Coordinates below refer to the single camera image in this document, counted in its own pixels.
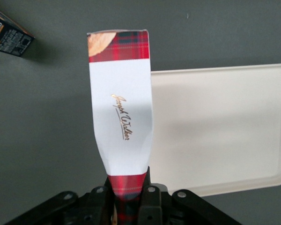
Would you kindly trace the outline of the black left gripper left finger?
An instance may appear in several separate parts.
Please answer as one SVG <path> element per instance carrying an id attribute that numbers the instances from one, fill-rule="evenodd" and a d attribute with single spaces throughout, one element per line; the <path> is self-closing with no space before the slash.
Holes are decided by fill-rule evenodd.
<path id="1" fill-rule="evenodd" d="M 115 197 L 108 178 L 103 185 L 93 188 L 84 197 L 84 222 L 87 225 L 113 224 Z"/>

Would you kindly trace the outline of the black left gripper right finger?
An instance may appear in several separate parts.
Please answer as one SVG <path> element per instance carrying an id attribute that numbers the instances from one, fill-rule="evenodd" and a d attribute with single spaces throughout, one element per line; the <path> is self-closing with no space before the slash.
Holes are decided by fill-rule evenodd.
<path id="1" fill-rule="evenodd" d="M 151 182 L 148 167 L 140 195 L 138 225 L 163 225 L 162 192 L 168 192 L 168 188 L 163 184 Z"/>

